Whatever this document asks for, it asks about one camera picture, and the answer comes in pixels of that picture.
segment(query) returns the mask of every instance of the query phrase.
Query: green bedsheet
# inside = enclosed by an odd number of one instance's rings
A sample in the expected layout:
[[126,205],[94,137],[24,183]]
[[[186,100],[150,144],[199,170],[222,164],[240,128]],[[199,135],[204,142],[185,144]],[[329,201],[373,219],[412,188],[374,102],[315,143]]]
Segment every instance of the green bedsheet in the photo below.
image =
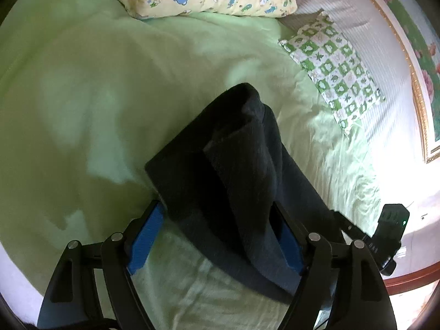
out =
[[[139,216],[154,197],[145,162],[241,82],[273,109],[283,143],[326,204],[372,232],[380,198],[362,129],[343,136],[277,45],[290,34],[262,17],[142,22],[117,0],[19,0],[0,26],[0,242],[30,282],[44,293],[67,242],[103,241]],[[208,273],[217,288],[202,286]],[[230,292],[216,295],[225,284]],[[175,294],[145,293],[160,286]],[[212,266],[169,222],[136,287],[159,328],[190,328],[210,311],[245,312],[265,328],[263,313],[272,322],[274,311],[283,314]],[[197,295],[208,290],[216,304],[209,309]],[[219,307],[222,297],[235,302]]]

